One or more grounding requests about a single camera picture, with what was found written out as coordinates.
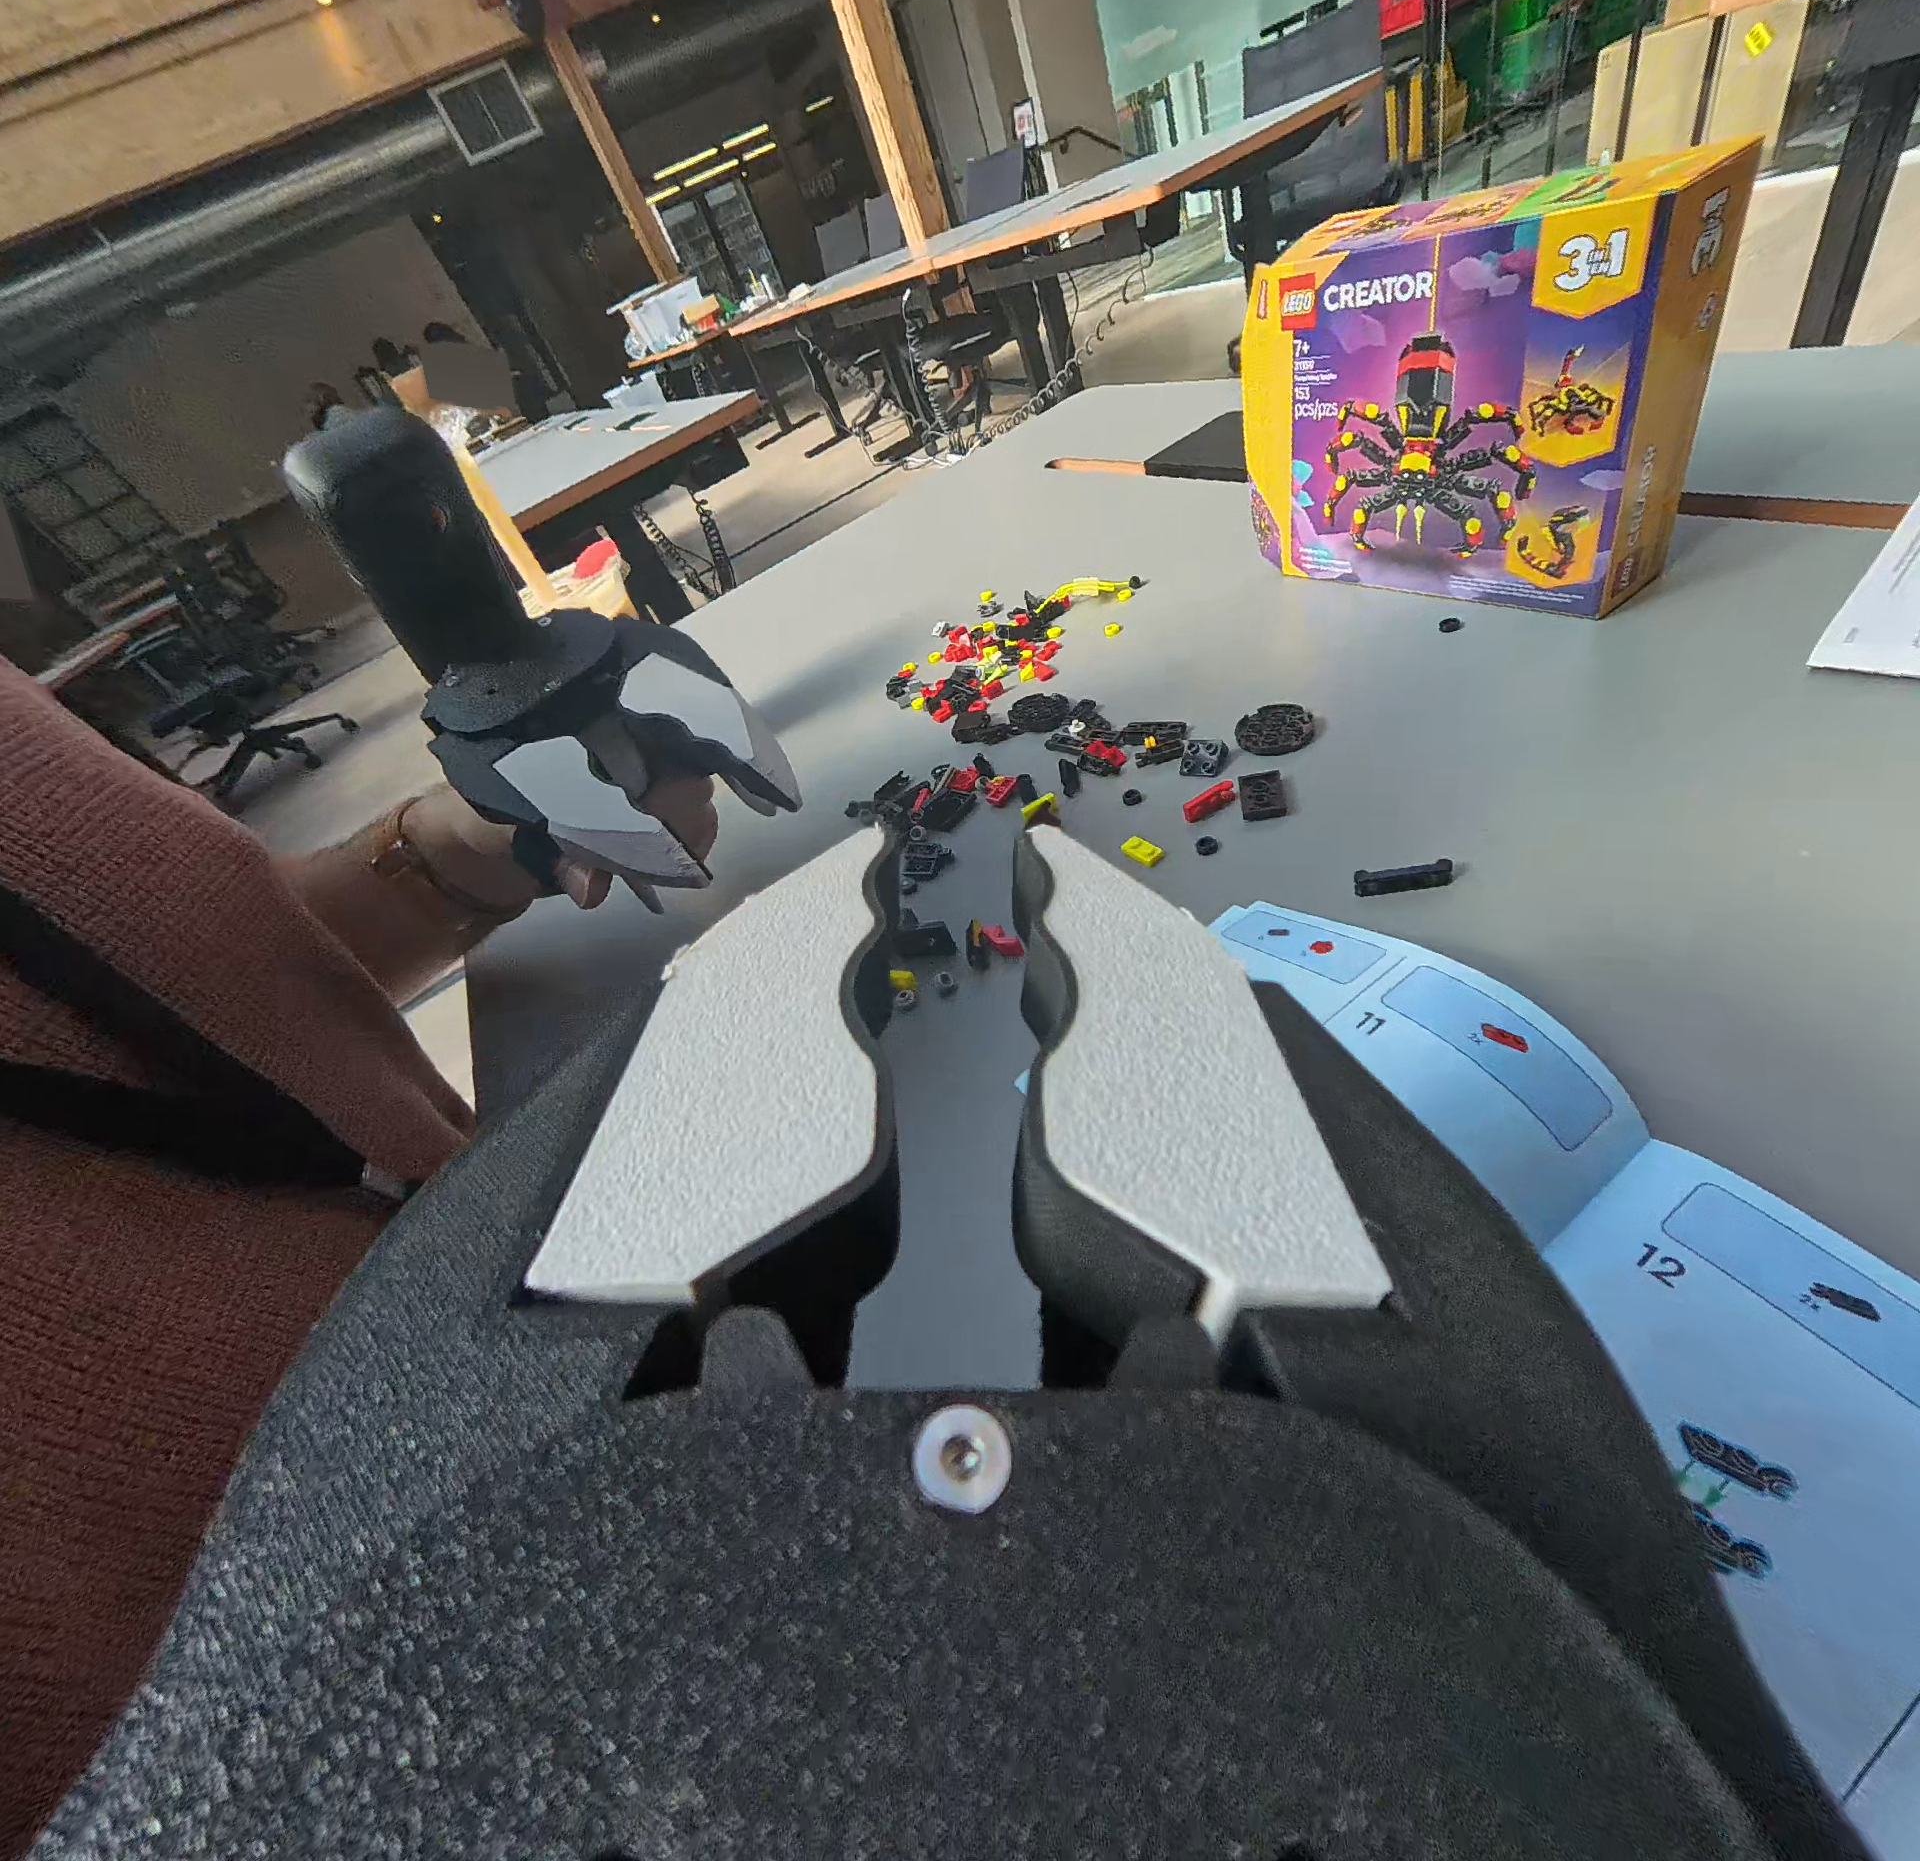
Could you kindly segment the ceiling air vent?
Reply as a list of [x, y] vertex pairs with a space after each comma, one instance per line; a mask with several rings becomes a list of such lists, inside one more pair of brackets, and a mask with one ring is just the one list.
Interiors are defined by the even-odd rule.
[[427, 100], [468, 167], [491, 166], [542, 139], [540, 111], [508, 58], [427, 83]]

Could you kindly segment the wrist watch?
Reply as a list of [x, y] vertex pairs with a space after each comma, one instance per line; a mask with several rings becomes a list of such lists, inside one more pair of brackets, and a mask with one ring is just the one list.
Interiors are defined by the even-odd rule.
[[438, 907], [445, 900], [438, 875], [407, 831], [423, 802], [427, 795], [415, 795], [373, 822], [368, 839], [368, 875], [385, 888], [404, 893], [410, 905]]

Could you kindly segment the pile of small toy bricks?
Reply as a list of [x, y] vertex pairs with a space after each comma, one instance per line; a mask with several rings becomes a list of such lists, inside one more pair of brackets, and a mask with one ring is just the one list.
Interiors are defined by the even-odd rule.
[[[1122, 805], [1118, 867], [1164, 867], [1135, 867], [1118, 855], [1129, 835], [1141, 835], [1135, 806], [1144, 790], [1129, 773], [1171, 763], [1183, 725], [1118, 724], [1098, 697], [1059, 690], [1069, 611], [1093, 608], [1099, 634], [1115, 636], [1115, 611], [1137, 591], [1137, 577], [1072, 577], [1018, 597], [983, 591], [976, 608], [933, 627], [925, 659], [884, 680], [888, 703], [935, 728], [925, 763], [908, 763], [843, 805], [850, 827], [884, 831], [894, 849], [882, 981], [894, 1012], [957, 996], [966, 979], [1023, 960], [1010, 916], [1013, 845], [1067, 829], [1086, 795]], [[1002, 713], [1023, 695], [1067, 695], [1072, 716], [1047, 736], [1013, 733]]]

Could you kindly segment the stack of cardboard boxes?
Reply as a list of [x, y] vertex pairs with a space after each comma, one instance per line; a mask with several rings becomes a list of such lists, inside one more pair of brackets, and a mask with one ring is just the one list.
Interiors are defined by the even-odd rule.
[[1663, 0], [1660, 23], [1595, 62], [1587, 163], [1649, 158], [1720, 139], [1763, 142], [1772, 163], [1806, 42], [1812, 0], [1715, 17], [1712, 0]]

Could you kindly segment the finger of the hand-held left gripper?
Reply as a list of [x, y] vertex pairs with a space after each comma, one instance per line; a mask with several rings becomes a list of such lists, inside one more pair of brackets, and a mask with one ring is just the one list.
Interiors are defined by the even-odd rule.
[[620, 712], [641, 754], [728, 786], [754, 815], [799, 815], [799, 777], [759, 712], [677, 627], [624, 622]]
[[534, 815], [559, 855], [559, 888], [595, 911], [629, 888], [661, 912], [661, 888], [709, 888], [712, 778], [631, 740], [597, 761], [578, 740], [520, 742], [496, 777]]

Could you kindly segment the black legged side table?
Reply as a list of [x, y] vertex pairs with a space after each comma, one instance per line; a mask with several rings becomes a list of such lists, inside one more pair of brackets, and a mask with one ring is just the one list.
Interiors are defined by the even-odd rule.
[[[1735, 18], [1763, 3], [1772, 0], [1712, 0], [1708, 10]], [[1917, 0], [1836, 3], [1849, 29], [1832, 71], [1854, 86], [1854, 114], [1816, 225], [1793, 349], [1844, 342], [1917, 111]]]

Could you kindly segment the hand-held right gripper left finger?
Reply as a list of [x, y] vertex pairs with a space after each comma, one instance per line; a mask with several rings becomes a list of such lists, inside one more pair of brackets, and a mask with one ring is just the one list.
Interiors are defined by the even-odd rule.
[[759, 888], [664, 971], [524, 1285], [696, 1307], [876, 1185], [890, 1094], [858, 986], [894, 835], [868, 827]]

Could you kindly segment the purple yellow toy brick box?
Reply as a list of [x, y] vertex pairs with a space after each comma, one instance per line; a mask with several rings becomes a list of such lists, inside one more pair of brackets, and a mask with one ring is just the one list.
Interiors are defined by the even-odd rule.
[[1603, 619], [1667, 564], [1763, 139], [1333, 214], [1258, 265], [1239, 442], [1288, 577]]

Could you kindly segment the wooden pillar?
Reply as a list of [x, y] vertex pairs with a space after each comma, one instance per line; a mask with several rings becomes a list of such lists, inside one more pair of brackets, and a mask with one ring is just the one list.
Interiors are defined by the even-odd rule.
[[829, 0], [902, 238], [925, 248], [948, 231], [941, 167], [917, 100], [888, 0]]
[[641, 248], [644, 265], [654, 272], [654, 280], [661, 287], [683, 280], [678, 257], [673, 243], [667, 241], [667, 231], [654, 206], [644, 197], [644, 188], [638, 184], [631, 166], [627, 163], [624, 142], [606, 118], [606, 110], [600, 106], [600, 98], [592, 83], [583, 54], [577, 51], [563, 24], [546, 29], [542, 54], [555, 71], [555, 82], [566, 100], [566, 110], [572, 111], [572, 123], [578, 126], [592, 151], [592, 158], [597, 163], [612, 188], [612, 197], [617, 201], [617, 208], [624, 212], [635, 238], [635, 245]]

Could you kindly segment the blue instruction booklet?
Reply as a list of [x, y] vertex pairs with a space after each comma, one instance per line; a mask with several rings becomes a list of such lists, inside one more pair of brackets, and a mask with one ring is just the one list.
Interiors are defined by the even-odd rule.
[[1146, 1320], [1069, 1366], [1258, 1397], [1277, 1554], [1204, 1569], [1357, 1845], [1917, 1858], [1917, 1285], [1649, 1134], [1527, 1001], [1321, 916], [1248, 971], [1382, 1249], [1373, 1311]]

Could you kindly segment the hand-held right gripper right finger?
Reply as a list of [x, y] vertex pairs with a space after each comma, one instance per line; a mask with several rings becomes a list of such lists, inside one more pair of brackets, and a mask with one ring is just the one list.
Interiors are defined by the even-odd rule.
[[1057, 827], [1013, 852], [1025, 1073], [1013, 1238], [1093, 1336], [1373, 1311], [1389, 1275], [1248, 971]]

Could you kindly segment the person's left hand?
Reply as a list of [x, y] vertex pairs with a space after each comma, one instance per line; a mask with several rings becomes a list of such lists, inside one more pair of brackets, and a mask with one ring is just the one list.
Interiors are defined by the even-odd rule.
[[[654, 816], [696, 859], [708, 859], [716, 843], [716, 795], [709, 777], [648, 767], [644, 792], [629, 795], [627, 805], [635, 815]], [[551, 893], [566, 895], [578, 911], [595, 911], [617, 878], [635, 895], [650, 893], [629, 873], [612, 873], [572, 858], [560, 858], [551, 881], [540, 881], [514, 858], [514, 829], [481, 816], [445, 786], [407, 805], [403, 835], [410, 843], [427, 873], [491, 912], [525, 911], [535, 898]]]

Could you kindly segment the row of long desks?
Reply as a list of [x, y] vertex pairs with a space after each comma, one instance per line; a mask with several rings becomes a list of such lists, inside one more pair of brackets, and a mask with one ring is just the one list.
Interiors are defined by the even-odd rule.
[[1252, 277], [1295, 238], [1295, 221], [1333, 214], [1333, 188], [1368, 179], [1385, 157], [1385, 68], [1370, 51], [1370, 66], [1347, 79], [1295, 86], [1272, 110], [1183, 145], [840, 268], [777, 307], [648, 349], [631, 372], [691, 375], [705, 388], [724, 356], [742, 356], [758, 372], [759, 351], [796, 342], [843, 438], [865, 429], [837, 409], [832, 383], [832, 361], [850, 349], [858, 364], [879, 364], [882, 413], [908, 426], [896, 454], [939, 454], [966, 426], [921, 383], [941, 330], [984, 336], [994, 349], [1017, 339], [1031, 383], [1027, 409], [1044, 409], [1082, 388], [1086, 351], [1072, 336], [1067, 277], [1129, 263], [1141, 283], [1153, 257], [1179, 238], [1186, 192], [1221, 197], [1229, 252]]

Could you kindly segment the black desk panel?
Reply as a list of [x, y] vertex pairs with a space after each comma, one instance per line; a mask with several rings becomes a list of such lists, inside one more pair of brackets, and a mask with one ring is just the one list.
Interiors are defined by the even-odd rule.
[[1144, 457], [1063, 454], [1047, 457], [1047, 472], [1248, 486], [1239, 409], [1208, 417]]

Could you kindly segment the black ventilation duct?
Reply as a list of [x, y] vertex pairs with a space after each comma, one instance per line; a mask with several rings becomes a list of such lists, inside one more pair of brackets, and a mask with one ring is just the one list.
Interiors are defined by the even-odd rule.
[[[667, 0], [588, 24], [586, 62], [617, 127], [734, 79], [781, 42], [826, 24], [829, 0]], [[254, 268], [362, 235], [427, 197], [468, 189], [572, 134], [559, 79], [520, 51], [449, 82], [489, 86], [511, 74], [534, 134], [468, 157], [438, 90], [415, 90], [282, 145], [150, 192], [59, 238], [4, 257], [4, 368], [38, 375], [86, 351], [141, 311], [225, 290]]]

